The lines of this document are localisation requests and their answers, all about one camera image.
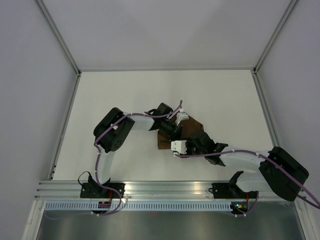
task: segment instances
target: white floor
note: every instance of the white floor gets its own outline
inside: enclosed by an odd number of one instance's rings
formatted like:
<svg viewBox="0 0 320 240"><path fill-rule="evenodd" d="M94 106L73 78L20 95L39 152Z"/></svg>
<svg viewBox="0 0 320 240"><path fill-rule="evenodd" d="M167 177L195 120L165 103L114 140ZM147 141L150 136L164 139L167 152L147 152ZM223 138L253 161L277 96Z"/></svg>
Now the white floor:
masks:
<svg viewBox="0 0 320 240"><path fill-rule="evenodd" d="M83 72L54 180L93 173L93 130L111 108L142 113L161 102L176 108L180 99L215 142L251 150L272 148L249 70ZM229 180L235 171L204 158L173 157L170 150L158 150L156 131L132 131L115 154L111 179L215 181Z"/></svg>

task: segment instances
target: metal corner post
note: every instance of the metal corner post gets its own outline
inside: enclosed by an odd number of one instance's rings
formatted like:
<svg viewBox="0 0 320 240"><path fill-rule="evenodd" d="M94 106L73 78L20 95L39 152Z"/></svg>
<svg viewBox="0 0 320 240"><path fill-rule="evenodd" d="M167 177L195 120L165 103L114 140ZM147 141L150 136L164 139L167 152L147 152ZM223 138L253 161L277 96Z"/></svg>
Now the metal corner post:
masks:
<svg viewBox="0 0 320 240"><path fill-rule="evenodd" d="M49 175L48 175L48 179L49 180L52 179L52 177L53 177L54 170L55 170L55 167L56 167L56 164L57 164L57 161L58 161L58 157L59 157L59 154L60 154L60 151L61 151L62 143L64 141L64 136L65 136L65 133L66 133L66 130L67 130L67 126L68 126L68 121L69 121L69 118L70 118L71 110L72 110L72 107L73 107L73 104L74 104L74 101L75 101L75 98L76 98L76 93L77 93L78 85L79 85L79 82L80 82L80 78L81 78L81 73L76 76L76 79L75 79L74 84L72 86L72 94L71 94L70 99L68 101L66 112L64 113L62 126L61 126L61 129L60 129L60 132L59 132L59 138L58 138L57 144L56 144L56 146L54 148L54 156L53 156L52 164L51 164L52 167L51 167L51 170L50 170Z"/></svg>
<svg viewBox="0 0 320 240"><path fill-rule="evenodd" d="M298 2L299 2L299 0L291 0L290 3L288 4L280 21L278 22L277 26L275 27L275 30L273 31L269 41L267 42L264 50L262 51L262 54L260 55L256 65L254 67L255 72L257 72L260 69L262 63L266 59L270 49L272 48L272 46L274 45L279 34L283 30L286 22L288 21L289 17L291 16L291 14L292 14L293 10L295 9L295 7L297 6Z"/></svg>
<svg viewBox="0 0 320 240"><path fill-rule="evenodd" d="M319 230L317 227L316 219L312 213L310 206L301 199L295 202L296 211L300 219L301 227L304 232L306 240L318 240L320 239Z"/></svg>
<svg viewBox="0 0 320 240"><path fill-rule="evenodd" d="M268 128L269 134L270 134L272 144L273 144L273 146L280 146L280 138L277 133L277 129L275 126L275 122L272 118L270 108L268 106L268 102L266 99L265 92L263 90L262 83L261 83L257 73L254 70L251 70L251 74L252 74L253 82L254 82L254 85L256 88L256 92L257 92L260 104L261 104L261 108L263 111L263 115L264 115L265 122L266 122L266 125Z"/></svg>
<svg viewBox="0 0 320 240"><path fill-rule="evenodd" d="M39 229L43 213L45 210L46 201L45 200L34 200L28 220L26 222L24 232L22 235L22 240L36 240L39 235Z"/></svg>
<svg viewBox="0 0 320 240"><path fill-rule="evenodd" d="M64 41L62 35L60 34L53 18L51 17L51 15L45 5L45 3L43 2L43 0L34 0L34 2L37 5L39 11L42 13L46 23L48 24L50 30L52 31L52 34L55 36L57 42L59 43L66 59L69 61L70 65L72 66L75 73L77 75L79 75L81 73L81 71L79 70L74 58L72 57L72 55L69 51L69 48L68 48L66 42Z"/></svg>

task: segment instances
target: gray wall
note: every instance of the gray wall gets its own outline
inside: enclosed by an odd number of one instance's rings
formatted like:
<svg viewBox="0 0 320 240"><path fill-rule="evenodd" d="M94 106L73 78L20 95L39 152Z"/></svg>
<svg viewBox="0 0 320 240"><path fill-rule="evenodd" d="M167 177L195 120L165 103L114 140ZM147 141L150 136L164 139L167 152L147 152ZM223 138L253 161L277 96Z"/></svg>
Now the gray wall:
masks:
<svg viewBox="0 0 320 240"><path fill-rule="evenodd" d="M44 0L81 70L252 68L290 0Z"/></svg>
<svg viewBox="0 0 320 240"><path fill-rule="evenodd" d="M21 239L75 73L32 0L0 7L0 239Z"/></svg>
<svg viewBox="0 0 320 240"><path fill-rule="evenodd" d="M319 0L299 1L259 74L282 146L309 170L306 186L320 198Z"/></svg>

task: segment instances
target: black mounting bracket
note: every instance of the black mounting bracket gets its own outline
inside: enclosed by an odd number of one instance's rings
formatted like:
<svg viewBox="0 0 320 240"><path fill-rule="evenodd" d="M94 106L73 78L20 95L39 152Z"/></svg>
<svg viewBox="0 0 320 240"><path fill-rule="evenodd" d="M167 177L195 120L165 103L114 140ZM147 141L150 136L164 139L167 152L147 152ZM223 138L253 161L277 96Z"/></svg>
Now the black mounting bracket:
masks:
<svg viewBox="0 0 320 240"><path fill-rule="evenodd" d="M110 182L110 179L106 181L103 186L113 188L117 190L121 198L124 197L125 193L125 184L122 182ZM115 193L112 190L108 190L105 188L102 188L96 183L95 180L93 180L92 176L90 175L88 178L88 182L84 182L82 184L81 193L80 193L81 199L119 199L119 196L117 193Z"/></svg>
<svg viewBox="0 0 320 240"><path fill-rule="evenodd" d="M256 199L257 192L243 192L243 191L233 191L230 189L230 185L227 182L216 182L212 183L212 193L214 199L247 199L247 194L249 199Z"/></svg>

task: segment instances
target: white panel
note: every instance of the white panel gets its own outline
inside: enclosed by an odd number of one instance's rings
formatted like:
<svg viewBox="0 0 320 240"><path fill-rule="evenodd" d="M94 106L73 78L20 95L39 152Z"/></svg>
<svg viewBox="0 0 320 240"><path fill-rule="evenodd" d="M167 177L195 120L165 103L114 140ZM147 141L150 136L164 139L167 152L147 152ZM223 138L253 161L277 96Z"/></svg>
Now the white panel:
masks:
<svg viewBox="0 0 320 240"><path fill-rule="evenodd" d="M84 72L78 86L58 159L55 180L93 173L95 126L113 108L142 113L161 102L183 109L203 123L216 142L270 150L271 139L249 70ZM229 180L235 168L204 158L182 159L158 150L156 131L132 131L116 152L113 180Z"/></svg>
<svg viewBox="0 0 320 240"><path fill-rule="evenodd" d="M259 73L281 143L309 171L305 185L320 198L319 0L299 1Z"/></svg>
<svg viewBox="0 0 320 240"><path fill-rule="evenodd" d="M19 240L75 73L31 0L1 2L0 56L0 238Z"/></svg>
<svg viewBox="0 0 320 240"><path fill-rule="evenodd" d="M254 67L289 0L45 0L82 70Z"/></svg>

